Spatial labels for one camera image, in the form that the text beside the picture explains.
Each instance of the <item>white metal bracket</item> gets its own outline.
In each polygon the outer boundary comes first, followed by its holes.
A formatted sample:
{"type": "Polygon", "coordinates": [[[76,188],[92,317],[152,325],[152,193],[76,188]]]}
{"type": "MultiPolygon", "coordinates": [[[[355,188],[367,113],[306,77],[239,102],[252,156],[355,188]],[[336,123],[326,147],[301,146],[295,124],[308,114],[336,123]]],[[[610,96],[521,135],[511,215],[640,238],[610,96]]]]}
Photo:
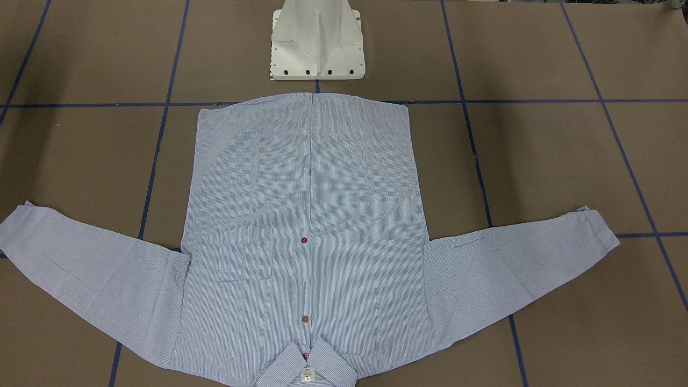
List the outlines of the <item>white metal bracket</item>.
{"type": "Polygon", "coordinates": [[[361,14],[348,0],[285,0],[272,14],[270,78],[361,79],[361,14]]]}

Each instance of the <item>striped fabric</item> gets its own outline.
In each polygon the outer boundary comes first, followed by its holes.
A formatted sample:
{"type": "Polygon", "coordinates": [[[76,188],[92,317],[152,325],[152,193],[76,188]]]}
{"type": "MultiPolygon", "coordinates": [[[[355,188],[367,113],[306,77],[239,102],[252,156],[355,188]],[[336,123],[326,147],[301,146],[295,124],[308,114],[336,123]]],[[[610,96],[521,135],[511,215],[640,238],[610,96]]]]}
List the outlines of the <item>striped fabric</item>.
{"type": "Polygon", "coordinates": [[[517,311],[618,243],[585,207],[429,241],[406,107],[338,94],[200,112],[181,253],[30,203],[0,225],[11,261],[88,322],[231,386],[353,386],[517,311]],[[307,365],[315,381],[301,381],[307,365]]]}

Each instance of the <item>floor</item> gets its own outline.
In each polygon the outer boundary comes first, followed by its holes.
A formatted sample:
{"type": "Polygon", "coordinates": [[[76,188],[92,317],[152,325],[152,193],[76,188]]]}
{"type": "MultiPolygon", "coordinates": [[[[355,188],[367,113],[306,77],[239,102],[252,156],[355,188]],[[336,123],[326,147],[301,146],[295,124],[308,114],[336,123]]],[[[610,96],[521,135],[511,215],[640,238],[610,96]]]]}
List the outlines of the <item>floor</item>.
{"type": "MultiPolygon", "coordinates": [[[[688,385],[688,26],[666,3],[351,0],[360,81],[269,81],[282,0],[0,4],[0,219],[31,200],[179,247],[201,107],[408,105],[432,238],[598,209],[621,240],[507,319],[359,386],[688,385]]],[[[152,366],[0,260],[0,385],[218,386],[152,366]]]]}

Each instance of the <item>shirt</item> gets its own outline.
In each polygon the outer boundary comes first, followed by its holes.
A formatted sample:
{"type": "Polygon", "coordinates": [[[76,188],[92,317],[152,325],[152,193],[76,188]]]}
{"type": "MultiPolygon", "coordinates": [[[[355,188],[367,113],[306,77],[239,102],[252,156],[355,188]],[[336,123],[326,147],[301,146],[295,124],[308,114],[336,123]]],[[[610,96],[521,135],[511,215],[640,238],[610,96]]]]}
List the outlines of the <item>shirt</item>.
{"type": "Polygon", "coordinates": [[[200,112],[181,253],[30,203],[0,225],[9,259],[88,322],[231,386],[353,386],[514,313],[618,243],[587,207],[430,241],[407,108],[339,94],[200,112]]]}

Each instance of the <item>light blue shirt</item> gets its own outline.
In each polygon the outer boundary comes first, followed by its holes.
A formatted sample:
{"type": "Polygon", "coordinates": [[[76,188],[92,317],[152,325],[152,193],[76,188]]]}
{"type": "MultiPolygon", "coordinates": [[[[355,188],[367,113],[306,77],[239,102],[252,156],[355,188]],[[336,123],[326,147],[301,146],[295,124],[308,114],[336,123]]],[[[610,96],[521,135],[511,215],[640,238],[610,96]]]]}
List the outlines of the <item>light blue shirt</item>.
{"type": "Polygon", "coordinates": [[[587,207],[430,241],[407,108],[338,94],[200,112],[181,253],[30,203],[0,225],[11,261],[88,322],[231,386],[353,386],[506,317],[618,243],[587,207]],[[301,381],[306,366],[315,381],[301,381]]]}

